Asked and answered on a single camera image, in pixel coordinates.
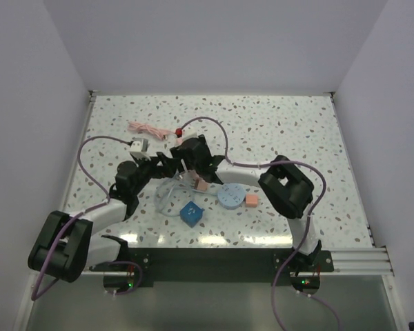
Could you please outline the pink power strip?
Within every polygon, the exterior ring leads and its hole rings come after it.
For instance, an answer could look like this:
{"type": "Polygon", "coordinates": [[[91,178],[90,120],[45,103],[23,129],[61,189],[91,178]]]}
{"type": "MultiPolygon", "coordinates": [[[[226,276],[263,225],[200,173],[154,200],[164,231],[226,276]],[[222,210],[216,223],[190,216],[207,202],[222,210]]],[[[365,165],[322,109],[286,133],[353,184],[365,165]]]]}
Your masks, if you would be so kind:
{"type": "Polygon", "coordinates": [[[147,123],[129,121],[128,130],[132,132],[145,133],[145,134],[152,135],[160,141],[173,142],[175,146],[179,146],[185,141],[185,140],[182,141],[181,139],[177,138],[175,134],[176,129],[167,130],[167,129],[156,128],[147,123]]]}

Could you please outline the orange pink plug adapter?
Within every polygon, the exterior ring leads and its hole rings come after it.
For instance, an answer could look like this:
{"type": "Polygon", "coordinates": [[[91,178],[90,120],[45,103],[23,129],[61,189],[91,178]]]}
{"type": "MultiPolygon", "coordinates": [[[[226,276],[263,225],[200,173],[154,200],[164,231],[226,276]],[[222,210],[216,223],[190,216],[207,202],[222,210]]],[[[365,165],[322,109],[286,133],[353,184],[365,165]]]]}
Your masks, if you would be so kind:
{"type": "Polygon", "coordinates": [[[259,197],[256,194],[247,194],[245,205],[247,208],[256,208],[259,205],[259,197]]]}

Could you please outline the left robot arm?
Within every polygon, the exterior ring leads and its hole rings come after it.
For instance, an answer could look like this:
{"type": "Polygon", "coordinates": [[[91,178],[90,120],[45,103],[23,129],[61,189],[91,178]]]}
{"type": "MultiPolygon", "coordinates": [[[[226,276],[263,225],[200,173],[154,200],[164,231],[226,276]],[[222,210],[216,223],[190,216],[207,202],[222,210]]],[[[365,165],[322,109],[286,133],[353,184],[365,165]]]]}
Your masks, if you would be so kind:
{"type": "Polygon", "coordinates": [[[139,205],[139,193],[151,179],[171,178],[181,169],[179,158],[162,152],[120,163],[104,202],[83,212],[56,210],[48,215],[30,251],[28,267],[72,283],[85,268],[91,236],[131,217],[139,205]]]}

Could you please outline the pink brown plug adapter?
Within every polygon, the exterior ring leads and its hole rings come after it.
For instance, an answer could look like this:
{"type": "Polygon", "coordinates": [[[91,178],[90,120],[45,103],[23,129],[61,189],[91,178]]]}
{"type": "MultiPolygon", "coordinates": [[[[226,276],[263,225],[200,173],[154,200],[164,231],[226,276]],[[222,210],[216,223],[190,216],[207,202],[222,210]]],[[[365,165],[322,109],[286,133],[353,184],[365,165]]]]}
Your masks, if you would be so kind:
{"type": "Polygon", "coordinates": [[[210,187],[210,184],[201,178],[196,178],[193,183],[193,189],[200,192],[206,192],[210,187]]]}

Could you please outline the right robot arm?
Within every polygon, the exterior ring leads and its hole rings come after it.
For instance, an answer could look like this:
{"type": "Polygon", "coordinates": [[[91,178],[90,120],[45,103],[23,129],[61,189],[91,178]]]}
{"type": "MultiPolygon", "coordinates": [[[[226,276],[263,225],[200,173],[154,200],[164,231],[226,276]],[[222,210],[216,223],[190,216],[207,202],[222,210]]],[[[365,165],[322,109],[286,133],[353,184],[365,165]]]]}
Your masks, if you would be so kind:
{"type": "Polygon", "coordinates": [[[202,135],[185,140],[171,148],[170,153],[208,183],[260,188],[273,208],[288,221],[295,266],[308,271],[317,264],[322,242],[313,225],[314,185],[297,163],[282,155],[267,167],[233,163],[223,155],[211,154],[202,135]]]}

